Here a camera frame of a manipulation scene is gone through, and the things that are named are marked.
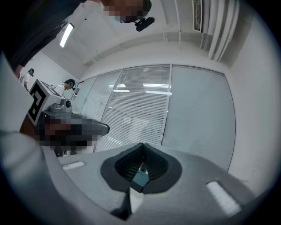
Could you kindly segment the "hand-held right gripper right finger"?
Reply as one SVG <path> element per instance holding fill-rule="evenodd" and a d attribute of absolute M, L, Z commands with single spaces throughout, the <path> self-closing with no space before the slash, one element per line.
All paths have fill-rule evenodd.
<path fill-rule="evenodd" d="M 168 191 L 182 174 L 182 166 L 176 158 L 150 144 L 143 144 L 143 163 L 148 172 L 148 183 L 142 191 L 144 194 Z"/>

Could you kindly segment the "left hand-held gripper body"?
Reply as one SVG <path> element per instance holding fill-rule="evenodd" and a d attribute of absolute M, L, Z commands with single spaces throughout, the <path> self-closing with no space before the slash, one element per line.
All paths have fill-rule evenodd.
<path fill-rule="evenodd" d="M 56 156 L 81 151 L 110 131 L 105 123 L 74 113 L 71 102 L 43 81 L 36 80 L 29 93 L 34 101 L 27 113 L 27 135 Z"/>

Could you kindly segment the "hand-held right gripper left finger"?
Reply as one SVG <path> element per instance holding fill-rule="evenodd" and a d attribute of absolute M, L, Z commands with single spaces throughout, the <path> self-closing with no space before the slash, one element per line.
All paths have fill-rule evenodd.
<path fill-rule="evenodd" d="M 127 192 L 143 163 L 143 146 L 143 143 L 126 146 L 125 150 L 102 163 L 101 175 L 111 189 Z"/>

